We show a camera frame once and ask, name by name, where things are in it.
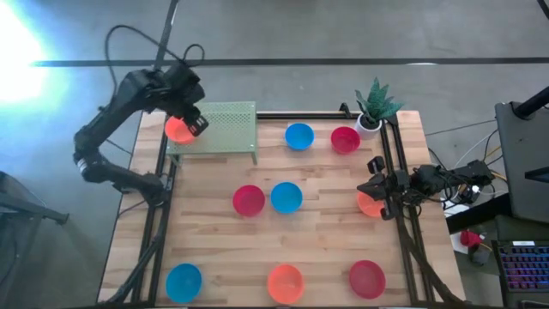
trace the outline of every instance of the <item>orange bowl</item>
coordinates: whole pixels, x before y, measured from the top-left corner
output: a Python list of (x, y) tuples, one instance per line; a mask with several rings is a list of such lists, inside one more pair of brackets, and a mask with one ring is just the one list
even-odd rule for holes
[(190, 144), (195, 141), (195, 137), (190, 133), (187, 124), (182, 119), (170, 117), (166, 121), (164, 132), (169, 139), (180, 144)]
[(383, 201), (374, 201), (369, 195), (359, 192), (357, 202), (360, 210), (366, 215), (374, 218), (381, 218), (381, 209), (385, 206)]
[(299, 270), (292, 265), (282, 264), (268, 274), (267, 290), (273, 300), (290, 305), (303, 295), (305, 283)]

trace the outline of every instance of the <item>potted plant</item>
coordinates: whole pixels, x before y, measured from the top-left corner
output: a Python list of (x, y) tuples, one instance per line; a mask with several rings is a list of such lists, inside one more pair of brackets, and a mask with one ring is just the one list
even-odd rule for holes
[(379, 87), (379, 80), (374, 80), (371, 86), (368, 100), (364, 100), (362, 93), (359, 90), (354, 90), (357, 95), (357, 103), (359, 103), (362, 114), (357, 119), (354, 129), (360, 134), (363, 139), (373, 138), (381, 128), (381, 122), (384, 118), (394, 115), (404, 106), (404, 103), (391, 102), (393, 97), (385, 98), (389, 85)]

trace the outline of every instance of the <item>bowl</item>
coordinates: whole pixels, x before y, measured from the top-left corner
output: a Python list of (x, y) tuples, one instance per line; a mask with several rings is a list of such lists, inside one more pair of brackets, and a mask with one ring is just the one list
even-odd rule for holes
[(353, 128), (339, 127), (330, 137), (332, 148), (341, 155), (348, 155), (360, 146), (360, 135)]
[(232, 206), (237, 213), (252, 217), (257, 215), (265, 205), (263, 191), (254, 185), (244, 185), (234, 192)]
[(381, 218), (381, 209), (385, 207), (384, 201), (374, 201), (369, 195), (359, 192), (357, 194), (357, 203), (360, 210), (370, 217)]
[(282, 264), (268, 274), (267, 290), (276, 302), (291, 305), (303, 295), (305, 283), (297, 268)]
[(180, 144), (190, 144), (195, 137), (190, 133), (187, 124), (182, 119), (170, 117), (164, 126), (164, 132), (169, 139)]
[(193, 264), (180, 264), (166, 278), (166, 293), (170, 300), (177, 303), (193, 301), (200, 293), (202, 275)]
[(284, 137), (288, 147), (302, 151), (312, 145), (315, 140), (315, 132), (307, 124), (292, 124), (286, 129)]
[(385, 274), (372, 261), (358, 261), (349, 271), (349, 282), (358, 296), (373, 300), (385, 291)]
[(281, 214), (291, 214), (301, 207), (302, 202), (303, 193), (294, 183), (279, 183), (271, 191), (273, 208)]

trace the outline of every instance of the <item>white pot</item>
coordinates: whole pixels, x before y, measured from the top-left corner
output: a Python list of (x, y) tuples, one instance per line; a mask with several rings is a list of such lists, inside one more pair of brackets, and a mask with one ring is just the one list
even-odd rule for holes
[(379, 121), (379, 125), (377, 126), (376, 129), (366, 129), (365, 127), (362, 126), (362, 124), (360, 124), (360, 119), (362, 118), (362, 116), (364, 115), (361, 114), (357, 118), (357, 123), (354, 124), (354, 129), (359, 133), (360, 138), (362, 139), (372, 139), (376, 137), (377, 132), (379, 131), (379, 129), (381, 129), (381, 121)]

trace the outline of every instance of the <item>blue bowl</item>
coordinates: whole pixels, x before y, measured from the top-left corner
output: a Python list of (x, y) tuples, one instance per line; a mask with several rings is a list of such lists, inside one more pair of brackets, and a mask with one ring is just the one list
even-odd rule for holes
[(168, 274), (166, 293), (173, 302), (191, 302), (200, 292), (202, 275), (193, 264), (180, 264)]
[(303, 202), (303, 193), (291, 182), (279, 183), (271, 191), (273, 208), (281, 214), (291, 214), (299, 209)]
[(288, 146), (293, 150), (305, 150), (315, 140), (315, 132), (307, 124), (292, 124), (285, 134)]

